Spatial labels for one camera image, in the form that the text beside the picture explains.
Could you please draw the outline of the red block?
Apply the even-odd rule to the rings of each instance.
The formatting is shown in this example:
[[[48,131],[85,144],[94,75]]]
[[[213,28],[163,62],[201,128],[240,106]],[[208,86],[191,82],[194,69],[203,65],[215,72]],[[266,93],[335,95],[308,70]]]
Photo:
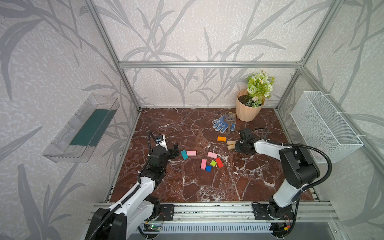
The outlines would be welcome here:
[[[217,162],[217,166],[218,168],[222,168],[224,165],[223,165],[223,162],[220,158],[216,158],[215,161]]]

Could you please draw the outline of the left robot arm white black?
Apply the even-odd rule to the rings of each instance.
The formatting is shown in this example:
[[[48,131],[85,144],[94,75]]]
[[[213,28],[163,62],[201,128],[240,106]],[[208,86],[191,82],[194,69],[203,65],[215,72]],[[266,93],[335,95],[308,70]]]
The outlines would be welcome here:
[[[145,220],[160,215],[160,201],[151,194],[166,176],[169,160],[180,155],[179,146],[167,147],[166,136],[147,132],[148,160],[138,172],[135,185],[117,202],[93,215],[86,240],[127,240]]]

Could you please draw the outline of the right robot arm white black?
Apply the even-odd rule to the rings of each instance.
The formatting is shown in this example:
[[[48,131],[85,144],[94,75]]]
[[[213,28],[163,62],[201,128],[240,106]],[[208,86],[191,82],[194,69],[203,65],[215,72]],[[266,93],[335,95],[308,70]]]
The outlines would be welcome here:
[[[235,143],[235,151],[246,155],[266,155],[279,160],[284,173],[284,181],[268,204],[252,203],[256,220],[281,220],[284,216],[293,217],[293,204],[297,204],[302,193],[327,180],[332,173],[332,162],[323,151],[303,144],[279,144],[266,138],[258,138],[250,129],[239,131],[240,140]],[[327,172],[321,171],[310,152],[320,154],[328,165]]]

